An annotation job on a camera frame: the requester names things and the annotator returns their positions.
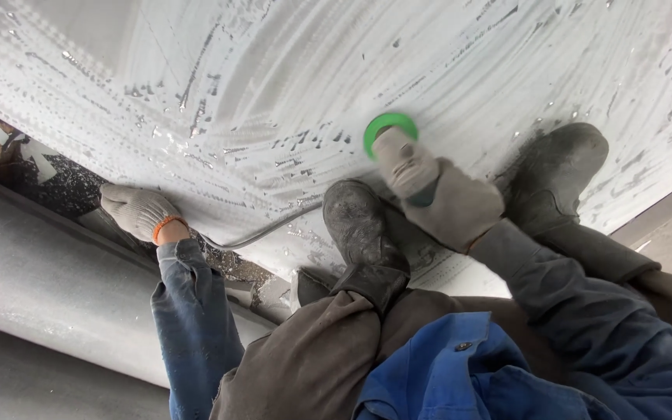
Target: white work glove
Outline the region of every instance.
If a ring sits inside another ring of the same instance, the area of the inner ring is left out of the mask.
[[[471,244],[502,219],[505,204],[494,185],[472,179],[440,157],[434,201],[417,207],[403,200],[406,218],[453,250],[468,254]]]
[[[157,243],[162,226],[181,221],[175,207],[162,195],[147,190],[103,184],[100,186],[100,205],[115,219],[118,226],[145,242]]]

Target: green grinding disc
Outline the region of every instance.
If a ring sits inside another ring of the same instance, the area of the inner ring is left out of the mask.
[[[383,127],[396,126],[403,130],[406,135],[414,140],[419,140],[419,130],[417,130],[417,125],[414,124],[412,120],[406,114],[382,114],[378,115],[376,119],[373,119],[369,123],[367,129],[364,130],[364,152],[367,153],[367,157],[372,160],[375,160],[373,155],[373,143],[377,139],[378,131]]]

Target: blue work clothing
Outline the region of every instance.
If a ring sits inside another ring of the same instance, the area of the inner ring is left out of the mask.
[[[194,239],[160,245],[157,260],[162,281],[152,313],[170,380],[170,417],[205,420],[222,376],[243,358],[224,279]]]
[[[450,314],[369,373],[358,420],[672,419],[672,327],[647,301],[586,277],[507,220],[471,256],[507,281],[528,323],[568,361],[569,387],[530,374],[488,312]]]

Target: jacket sleeve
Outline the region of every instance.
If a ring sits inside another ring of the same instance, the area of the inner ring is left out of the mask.
[[[601,378],[650,418],[672,418],[672,327],[631,291],[588,278],[509,220],[470,254],[497,273],[528,322],[574,371]]]
[[[157,249],[162,281],[152,313],[170,380],[173,420],[208,418],[219,381],[243,358],[222,276],[193,239]]]

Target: button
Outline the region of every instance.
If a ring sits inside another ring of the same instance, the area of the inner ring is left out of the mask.
[[[471,346],[472,346],[471,343],[461,343],[461,344],[455,346],[455,351],[467,350]]]

